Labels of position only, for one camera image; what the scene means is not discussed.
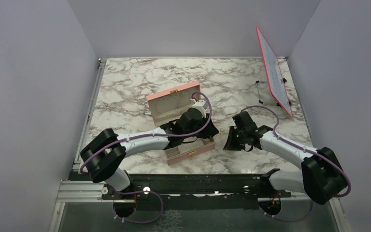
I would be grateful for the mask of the pink jewelry box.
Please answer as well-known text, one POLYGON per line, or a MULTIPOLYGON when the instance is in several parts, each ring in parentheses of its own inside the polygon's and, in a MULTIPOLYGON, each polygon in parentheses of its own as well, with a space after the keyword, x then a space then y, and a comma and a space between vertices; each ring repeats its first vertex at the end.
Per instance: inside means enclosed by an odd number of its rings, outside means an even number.
POLYGON ((169 165, 206 153, 215 147, 214 136, 219 131, 208 119, 209 105, 199 92, 200 83, 194 81, 146 97, 154 124, 163 127, 165 132, 189 134, 209 122, 195 135, 169 137, 168 148, 164 150, 169 165))

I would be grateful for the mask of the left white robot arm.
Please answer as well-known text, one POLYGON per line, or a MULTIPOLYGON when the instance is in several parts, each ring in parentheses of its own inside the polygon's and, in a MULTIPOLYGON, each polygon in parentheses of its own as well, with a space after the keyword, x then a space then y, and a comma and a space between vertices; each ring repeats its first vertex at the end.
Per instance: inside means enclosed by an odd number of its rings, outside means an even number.
POLYGON ((83 161, 80 172, 88 174, 94 183, 107 183, 124 199, 132 194, 133 187, 127 172, 119 167, 124 158, 147 151, 169 150, 185 144, 190 137, 211 139, 218 133, 211 115, 195 108, 147 132, 118 135, 113 129, 105 129, 80 152, 83 161))

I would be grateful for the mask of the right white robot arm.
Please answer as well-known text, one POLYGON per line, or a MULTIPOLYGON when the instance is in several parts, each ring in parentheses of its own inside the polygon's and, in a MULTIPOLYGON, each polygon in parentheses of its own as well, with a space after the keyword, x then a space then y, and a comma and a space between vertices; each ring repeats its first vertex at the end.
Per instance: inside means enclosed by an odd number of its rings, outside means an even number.
POLYGON ((301 192, 317 204, 349 193, 350 181, 335 153, 323 147, 316 149, 287 139, 276 128, 257 126, 248 112, 233 116, 224 150, 240 151, 249 146, 271 152, 298 168, 297 172, 272 171, 259 184, 267 197, 279 190, 301 192))

